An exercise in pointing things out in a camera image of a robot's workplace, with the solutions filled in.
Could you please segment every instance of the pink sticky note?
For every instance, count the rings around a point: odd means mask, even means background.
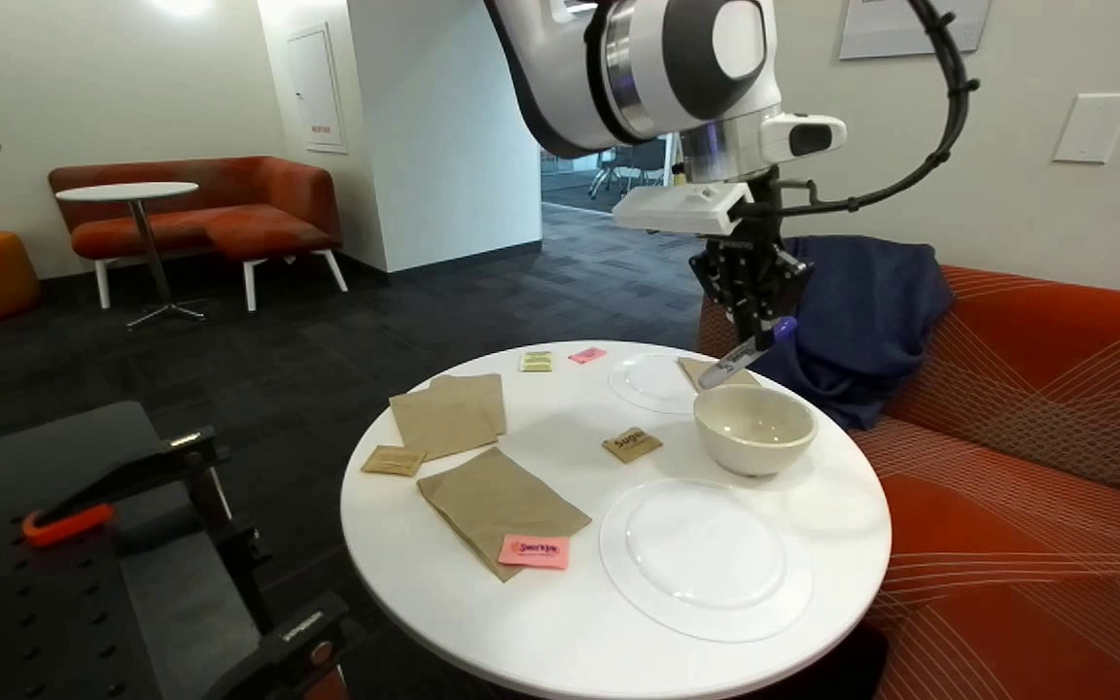
[[[564,535],[506,535],[498,548],[498,563],[506,568],[568,568]]]
[[[581,349],[581,355],[568,355],[574,364],[590,364],[590,362],[600,362],[608,349],[600,349],[600,347],[588,347],[588,349]]]

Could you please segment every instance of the white bowl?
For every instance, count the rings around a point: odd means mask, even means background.
[[[716,384],[691,399],[709,455],[734,476],[776,476],[808,449],[815,417],[806,399],[766,384]]]

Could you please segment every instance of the round white table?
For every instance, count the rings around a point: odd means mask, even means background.
[[[172,299],[166,268],[162,268],[157,232],[152,232],[148,215],[143,215],[143,204],[152,204],[152,200],[179,200],[179,196],[191,196],[191,191],[200,191],[200,183],[183,183],[183,180],[162,180],[162,183],[101,183],[101,187],[54,191],[58,204],[126,204],[126,206],[133,210],[143,262],[148,262],[148,268],[152,268],[152,277],[157,277],[158,309],[137,316],[127,327],[152,321],[152,318],[158,318],[158,316],[207,318],[202,310],[183,309],[183,303]]]
[[[552,355],[552,373],[525,373],[534,349]],[[887,570],[879,480],[824,417],[808,455],[776,480],[716,468],[678,359],[699,355],[548,342],[446,368],[502,373],[511,433],[498,451],[590,519],[564,570],[530,568],[506,583],[411,480],[362,476],[378,442],[399,442],[382,412],[350,455],[340,504],[378,601],[438,656],[534,696],[738,696],[822,662]],[[625,426],[666,449],[620,461],[604,438]],[[469,455],[424,461],[416,480]]]

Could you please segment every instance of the orange armchair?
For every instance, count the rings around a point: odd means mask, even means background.
[[[152,204],[158,254],[209,248],[242,264],[246,309],[258,310],[258,264],[268,257],[315,254],[327,262],[333,289],[347,290],[333,246],[340,210],[329,170],[273,161],[162,161],[162,163],[80,163],[54,166],[51,191],[97,183],[187,180],[194,196]],[[76,257],[92,262],[97,303],[108,309],[108,264],[143,257],[137,220],[121,204],[58,204]]]
[[[1120,290],[945,280],[927,364],[854,434],[896,519],[879,700],[1120,696]],[[705,303],[699,349],[732,342]]]

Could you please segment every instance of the blue cloth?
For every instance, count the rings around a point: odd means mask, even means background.
[[[928,246],[876,237],[795,237],[788,254],[814,264],[797,334],[752,368],[843,426],[870,426],[951,303],[945,274]]]

